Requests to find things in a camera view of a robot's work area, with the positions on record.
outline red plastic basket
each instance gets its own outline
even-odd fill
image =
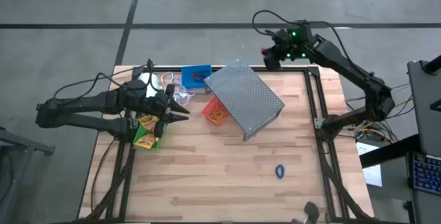
[[[207,106],[205,106],[202,110],[202,114],[216,125],[222,125],[229,116],[227,109],[216,97],[213,97]]]

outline blue plastic container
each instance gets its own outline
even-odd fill
[[[203,78],[206,78],[211,74],[212,65],[183,66],[181,72],[182,85],[184,85],[187,89],[204,88],[204,81],[195,81],[194,75],[199,78],[201,78],[201,76]]]

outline wooden table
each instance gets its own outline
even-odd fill
[[[128,68],[117,66],[114,71]],[[346,112],[339,76],[324,68],[320,74],[329,113]],[[185,106],[191,112],[189,121],[170,124],[159,150],[136,152],[126,221],[286,222],[303,219],[307,201],[315,202],[321,212],[326,210],[303,73],[258,75],[285,103],[280,116],[257,136],[243,142],[243,131],[233,118],[218,127],[201,114],[213,96],[197,90]],[[130,77],[131,72],[127,72],[114,79],[122,83]],[[315,83],[312,85],[319,108]],[[98,136],[80,217],[90,213],[92,180],[111,141],[108,133]],[[345,187],[359,206],[373,216],[354,139],[339,136],[335,144]],[[110,186],[116,151],[117,142],[110,148],[96,181],[95,205]],[[285,166],[285,177],[281,180],[274,174],[278,164]],[[121,192],[122,187],[116,196],[115,213],[119,210]]]

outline concrete floor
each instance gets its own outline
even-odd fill
[[[0,0],[2,23],[125,23],[131,0]],[[332,23],[434,23],[441,0],[139,0],[135,23],[249,23],[255,11],[273,10],[285,18]],[[258,21],[278,22],[269,15]],[[314,30],[336,41],[329,30]],[[406,62],[430,60],[441,53],[439,29],[339,30],[351,58],[388,85],[408,82]],[[111,73],[123,30],[0,29],[0,125],[11,132],[57,148],[51,157],[36,153],[21,186],[18,223],[71,221],[76,217],[96,132],[63,127],[44,130],[34,124],[35,106],[62,85]],[[226,64],[241,57],[261,64],[260,48],[271,40],[253,30],[132,30],[123,65]],[[342,79],[346,98],[362,95]],[[105,90],[100,82],[94,92]],[[75,96],[88,85],[65,93]],[[409,88],[394,95],[397,103]],[[413,114],[390,120],[400,138],[415,134]],[[376,216],[406,218],[400,202],[376,191]]]

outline white sheet of paper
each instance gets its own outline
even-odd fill
[[[376,147],[374,145],[368,145],[368,144],[357,142],[358,155],[370,152],[375,149],[378,149],[378,147]],[[363,174],[365,174],[366,183],[368,183],[370,185],[382,187],[381,166],[380,165],[375,165],[375,166],[371,166],[371,167],[363,169]]]

